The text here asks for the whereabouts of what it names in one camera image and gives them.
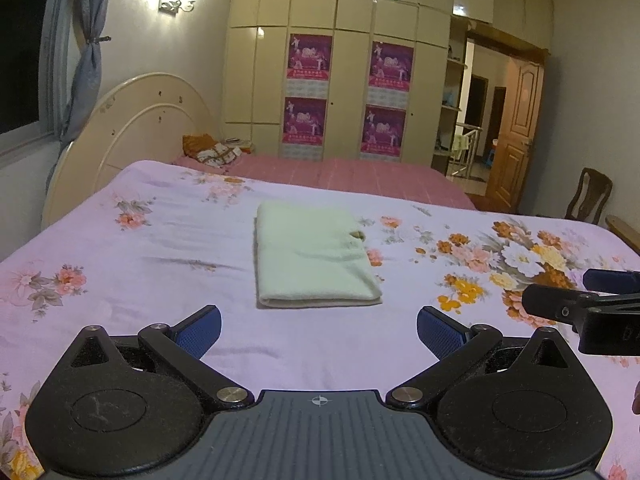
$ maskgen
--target pink poster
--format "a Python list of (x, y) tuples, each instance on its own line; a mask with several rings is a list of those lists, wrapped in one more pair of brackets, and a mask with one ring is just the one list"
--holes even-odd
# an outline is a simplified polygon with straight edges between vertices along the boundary
[(285, 97), (282, 142), (321, 146), (325, 109), (324, 99)]
[(329, 81), (331, 36), (291, 34), (287, 79), (317, 79)]
[(408, 92), (413, 64), (412, 47), (374, 41), (369, 86)]
[(367, 105), (360, 151), (377, 155), (400, 156), (404, 114), (404, 110)]

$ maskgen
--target gray ribbed plate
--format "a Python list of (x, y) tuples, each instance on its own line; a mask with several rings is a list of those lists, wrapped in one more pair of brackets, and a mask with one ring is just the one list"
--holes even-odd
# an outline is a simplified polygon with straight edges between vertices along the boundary
[[(46, 474), (47, 480), (66, 477)], [(453, 456), (417, 413), (385, 408), (373, 391), (265, 392), (220, 413), (202, 438), (135, 480), (489, 480)], [(579, 480), (598, 478), (581, 473)]]

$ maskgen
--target floral bed sheet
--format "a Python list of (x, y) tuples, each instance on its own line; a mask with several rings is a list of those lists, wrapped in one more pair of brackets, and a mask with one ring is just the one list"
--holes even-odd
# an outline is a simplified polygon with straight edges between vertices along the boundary
[[(258, 306), (254, 218), (260, 202), (274, 198), (350, 210), (366, 235), (383, 303)], [(640, 270), (640, 258), (590, 224), (137, 162), (0, 264), (0, 468), (12, 480), (41, 473), (24, 417), (85, 325), (135, 334), (216, 304), (222, 336), (203, 361), (256, 394), (373, 388), (384, 396), (436, 361), (415, 333), (423, 305), (467, 326), (483, 322), (530, 336), (546, 322), (524, 312), (524, 288), (581, 288), (590, 267)], [(570, 327), (556, 328), (577, 352)], [(578, 357), (614, 417), (600, 473), (640, 478), (640, 416), (633, 412), (634, 402), (640, 411), (640, 358)]]

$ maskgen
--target triangular cutout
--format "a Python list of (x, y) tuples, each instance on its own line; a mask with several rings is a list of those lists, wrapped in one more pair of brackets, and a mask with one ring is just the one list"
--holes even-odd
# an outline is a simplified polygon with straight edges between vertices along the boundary
[(80, 351), (74, 357), (71, 366), (73, 368), (79, 368), (81, 366), (99, 365), (109, 360), (107, 354), (100, 346), (100, 341), (97, 337), (88, 337)]
[(552, 366), (553, 368), (568, 368), (556, 343), (551, 341), (551, 339), (545, 339), (542, 342), (533, 362), (537, 365)]

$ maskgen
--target metal screw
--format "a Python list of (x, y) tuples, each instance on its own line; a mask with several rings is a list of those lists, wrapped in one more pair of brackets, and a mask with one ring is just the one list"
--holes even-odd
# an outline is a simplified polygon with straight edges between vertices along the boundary
[(405, 402), (407, 404), (411, 402), (417, 402), (422, 398), (422, 392), (418, 388), (412, 388), (411, 386), (401, 386), (391, 392), (391, 396), (398, 402)]
[(238, 386), (228, 386), (226, 388), (222, 388), (218, 390), (216, 396), (222, 402), (230, 402), (232, 404), (236, 402), (242, 402), (249, 396), (249, 392), (244, 388), (240, 388)]

